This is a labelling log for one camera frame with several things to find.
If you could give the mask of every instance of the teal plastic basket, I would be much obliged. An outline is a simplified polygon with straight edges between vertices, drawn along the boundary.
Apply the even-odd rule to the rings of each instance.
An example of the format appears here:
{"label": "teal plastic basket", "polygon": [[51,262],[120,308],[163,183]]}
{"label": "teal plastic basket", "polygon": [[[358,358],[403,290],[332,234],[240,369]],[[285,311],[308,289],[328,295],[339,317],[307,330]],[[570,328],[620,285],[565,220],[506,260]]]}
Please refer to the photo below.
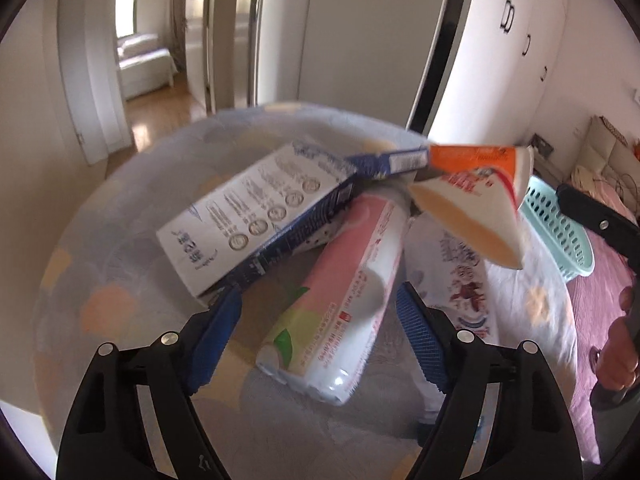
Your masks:
{"label": "teal plastic basket", "polygon": [[520,210],[551,251],[565,283],[593,272],[595,260],[587,231],[560,212],[551,186],[532,176]]}

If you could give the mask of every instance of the green leaf graphic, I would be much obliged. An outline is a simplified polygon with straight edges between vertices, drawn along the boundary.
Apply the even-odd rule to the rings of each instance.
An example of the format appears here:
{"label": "green leaf graphic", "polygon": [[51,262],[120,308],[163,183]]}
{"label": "green leaf graphic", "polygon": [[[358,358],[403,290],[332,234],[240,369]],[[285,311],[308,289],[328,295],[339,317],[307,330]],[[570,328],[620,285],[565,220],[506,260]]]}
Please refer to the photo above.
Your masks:
{"label": "green leaf graphic", "polygon": [[291,336],[289,335],[289,331],[287,329],[284,329],[282,332],[280,332],[276,339],[273,340],[273,344],[280,351],[284,367],[289,368],[289,363],[291,362],[291,358],[293,357],[293,345],[291,343]]}
{"label": "green leaf graphic", "polygon": [[297,300],[302,298],[306,293],[309,292],[308,286],[301,286],[296,292],[293,293],[293,298],[291,300],[291,304],[294,304]]}

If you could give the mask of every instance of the metal screw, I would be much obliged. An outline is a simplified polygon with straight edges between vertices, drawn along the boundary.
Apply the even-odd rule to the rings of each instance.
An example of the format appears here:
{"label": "metal screw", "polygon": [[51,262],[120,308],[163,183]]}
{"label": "metal screw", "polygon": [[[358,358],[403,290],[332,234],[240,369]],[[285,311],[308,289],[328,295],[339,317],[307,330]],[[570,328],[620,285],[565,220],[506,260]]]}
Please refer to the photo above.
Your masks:
{"label": "metal screw", "polygon": [[522,345],[522,348],[527,354],[538,353],[538,345],[536,345],[533,341],[525,341]]}
{"label": "metal screw", "polygon": [[469,332],[469,330],[461,330],[458,332],[458,339],[463,343],[471,343],[476,338],[473,332]]}
{"label": "metal screw", "polygon": [[175,332],[167,332],[160,338],[160,342],[163,345],[171,346],[178,342],[178,335]]}
{"label": "metal screw", "polygon": [[102,357],[109,355],[111,352],[113,352],[113,345],[111,343],[101,344],[100,348],[98,348],[98,354]]}

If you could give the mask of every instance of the round icon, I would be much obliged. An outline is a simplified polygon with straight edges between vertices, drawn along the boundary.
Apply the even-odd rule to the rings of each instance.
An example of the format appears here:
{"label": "round icon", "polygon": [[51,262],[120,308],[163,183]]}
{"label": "round icon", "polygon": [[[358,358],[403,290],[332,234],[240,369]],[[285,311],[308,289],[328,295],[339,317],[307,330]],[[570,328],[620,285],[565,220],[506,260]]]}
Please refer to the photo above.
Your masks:
{"label": "round icon", "polygon": [[279,222],[280,220],[284,220],[284,217],[287,215],[287,210],[284,209],[281,205],[277,205],[269,209],[267,216],[269,220],[273,222]]}
{"label": "round icon", "polygon": [[294,191],[293,193],[289,193],[285,199],[287,205],[291,207],[297,207],[304,202],[304,195],[299,191]]}
{"label": "round icon", "polygon": [[229,247],[235,251],[241,251],[247,247],[249,243],[249,237],[247,235],[233,235],[229,238]]}
{"label": "round icon", "polygon": [[249,232],[254,236],[260,236],[267,232],[269,224],[262,218],[257,219],[249,224]]}
{"label": "round icon", "polygon": [[302,190],[305,193],[315,193],[320,189],[320,181],[316,178],[308,178],[302,183]]}

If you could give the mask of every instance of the blue and white box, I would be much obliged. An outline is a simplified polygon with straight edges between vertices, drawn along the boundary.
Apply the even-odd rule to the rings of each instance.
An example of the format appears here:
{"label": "blue and white box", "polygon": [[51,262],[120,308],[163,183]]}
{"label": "blue and white box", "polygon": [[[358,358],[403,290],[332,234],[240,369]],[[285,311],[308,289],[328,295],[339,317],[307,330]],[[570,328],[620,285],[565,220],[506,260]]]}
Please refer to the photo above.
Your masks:
{"label": "blue and white box", "polygon": [[303,142],[286,144],[180,213],[158,240],[204,303],[245,290],[351,199],[357,168]]}
{"label": "blue and white box", "polygon": [[346,158],[358,168],[358,176],[371,180],[384,180],[390,176],[421,170],[429,165],[429,148],[389,153],[363,153]]}

